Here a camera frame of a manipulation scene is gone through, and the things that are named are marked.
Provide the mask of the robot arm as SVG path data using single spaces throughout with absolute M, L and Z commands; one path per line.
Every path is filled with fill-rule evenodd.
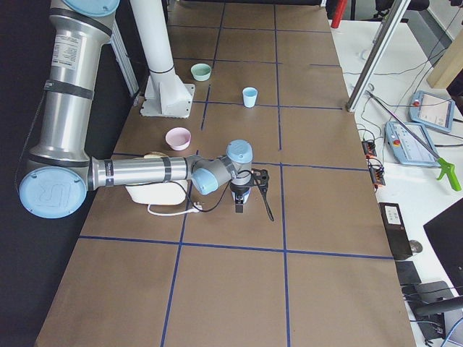
M 167 184 L 188 180 L 203 195 L 227 185 L 235 210 L 242 212 L 255 186 L 252 147 L 245 140 L 231 141 L 226 153 L 214 160 L 198 155 L 98 160 L 86 154 L 101 48 L 114 36 L 118 6 L 118 1 L 51 2 L 54 52 L 43 88 L 41 138 L 30 150 L 28 172 L 19 186 L 23 207 L 41 218 L 63 218 L 82 205 L 89 191 L 115 186 L 156 192 L 150 204 L 157 205 L 173 197 L 165 190 Z

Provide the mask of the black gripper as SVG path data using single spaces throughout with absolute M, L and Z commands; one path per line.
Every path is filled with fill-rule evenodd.
M 246 200 L 251 191 L 251 186 L 249 183 L 238 185 L 235 183 L 230 184 L 230 190 L 232 197 L 234 198 L 234 206 L 236 213 L 243 213 L 244 210 L 244 200 Z

